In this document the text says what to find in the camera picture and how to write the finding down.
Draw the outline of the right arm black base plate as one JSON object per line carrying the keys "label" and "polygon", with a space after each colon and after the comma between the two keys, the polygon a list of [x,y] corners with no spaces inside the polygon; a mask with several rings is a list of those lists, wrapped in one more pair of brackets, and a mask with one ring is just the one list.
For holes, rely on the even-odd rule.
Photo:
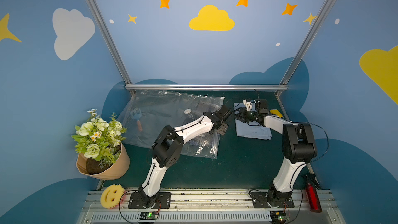
{"label": "right arm black base plate", "polygon": [[250,190],[248,194],[254,208],[294,208],[292,192]]}

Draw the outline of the clear plastic vacuum bag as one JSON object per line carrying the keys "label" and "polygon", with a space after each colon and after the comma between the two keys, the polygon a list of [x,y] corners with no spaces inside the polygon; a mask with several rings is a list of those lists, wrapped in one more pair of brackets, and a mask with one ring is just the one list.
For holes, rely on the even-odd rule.
{"label": "clear plastic vacuum bag", "polygon": [[[219,96],[200,95],[166,90],[140,90],[135,96],[124,103],[117,112],[118,121],[127,129],[123,134],[123,144],[127,148],[135,148],[136,153],[149,158],[149,149],[166,126],[179,127],[188,124],[205,112],[218,110],[224,102]],[[140,132],[131,111],[139,108],[142,112],[140,121],[143,131]],[[184,114],[186,109],[191,113]]]}

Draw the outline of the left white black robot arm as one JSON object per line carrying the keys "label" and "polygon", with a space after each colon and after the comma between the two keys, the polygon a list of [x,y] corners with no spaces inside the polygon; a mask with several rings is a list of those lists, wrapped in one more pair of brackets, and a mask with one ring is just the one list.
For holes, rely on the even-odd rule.
{"label": "left white black robot arm", "polygon": [[201,117],[188,124],[174,128],[167,125],[162,129],[150,149],[152,158],[148,175],[138,188],[146,207],[154,204],[165,173],[178,161],[184,145],[205,133],[219,132],[224,135],[228,128],[226,121],[231,115],[232,112],[222,106],[215,112],[203,113]]}

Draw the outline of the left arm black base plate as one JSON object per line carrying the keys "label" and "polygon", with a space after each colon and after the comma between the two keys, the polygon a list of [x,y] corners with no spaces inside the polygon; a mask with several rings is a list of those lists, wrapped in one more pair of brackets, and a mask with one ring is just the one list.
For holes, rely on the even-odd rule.
{"label": "left arm black base plate", "polygon": [[148,198],[144,193],[137,191],[131,193],[128,209],[152,209],[161,208],[169,209],[171,204],[171,193],[170,192],[159,192],[154,196]]}

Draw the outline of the light blue shirt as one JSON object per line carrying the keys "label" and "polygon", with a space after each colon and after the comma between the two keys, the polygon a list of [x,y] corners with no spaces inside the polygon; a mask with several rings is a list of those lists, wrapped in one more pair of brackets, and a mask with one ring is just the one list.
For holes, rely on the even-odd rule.
{"label": "light blue shirt", "polygon": [[266,128],[261,125],[257,126],[257,124],[257,122],[250,122],[247,124],[239,120],[235,120],[237,136],[260,140],[271,140],[272,133],[270,128]]}

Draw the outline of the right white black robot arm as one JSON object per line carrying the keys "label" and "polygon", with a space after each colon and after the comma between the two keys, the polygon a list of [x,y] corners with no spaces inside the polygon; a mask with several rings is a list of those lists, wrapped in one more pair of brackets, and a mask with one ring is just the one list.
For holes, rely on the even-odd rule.
{"label": "right white black robot arm", "polygon": [[248,111],[241,107],[235,117],[243,123],[257,122],[282,135],[283,162],[267,193],[272,206],[289,201],[293,184],[301,170],[317,156],[317,147],[311,124],[290,122],[271,114]]}

